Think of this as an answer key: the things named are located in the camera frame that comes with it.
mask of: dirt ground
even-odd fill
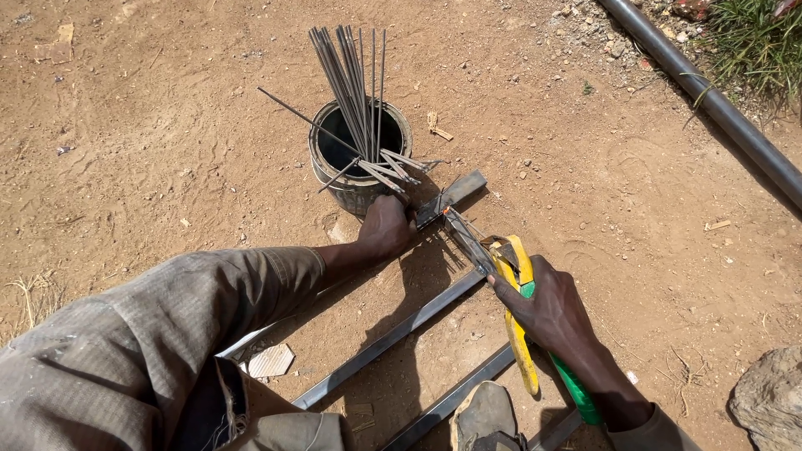
[[[604,37],[580,42],[582,23],[603,17],[554,18],[564,6],[6,1],[0,282],[44,274],[68,301],[186,251],[355,238],[358,221],[315,194],[308,126],[256,86],[314,114],[331,94],[306,31],[386,27],[385,99],[410,121],[416,156],[448,161],[415,197],[480,169],[488,191],[465,214],[572,272],[618,363],[704,449],[751,449],[726,403],[765,351],[800,342],[798,214],[686,98],[633,65],[634,53],[609,61]],[[70,22],[74,59],[35,62],[34,45]],[[427,132],[430,110],[453,141]],[[765,132],[800,165],[797,124],[777,120]],[[73,149],[57,156],[58,146]],[[266,344],[288,343],[297,357],[269,386],[303,393],[468,271],[442,228],[421,242],[283,323]],[[15,285],[0,293],[7,339],[29,320],[26,298]],[[379,446],[504,343],[503,321],[478,287],[318,407],[372,403],[375,426],[356,435],[365,449]],[[500,381],[531,436],[565,404],[548,381],[531,399],[518,377],[511,368]],[[604,440],[583,426],[567,445]],[[447,442],[441,425],[420,447]]]

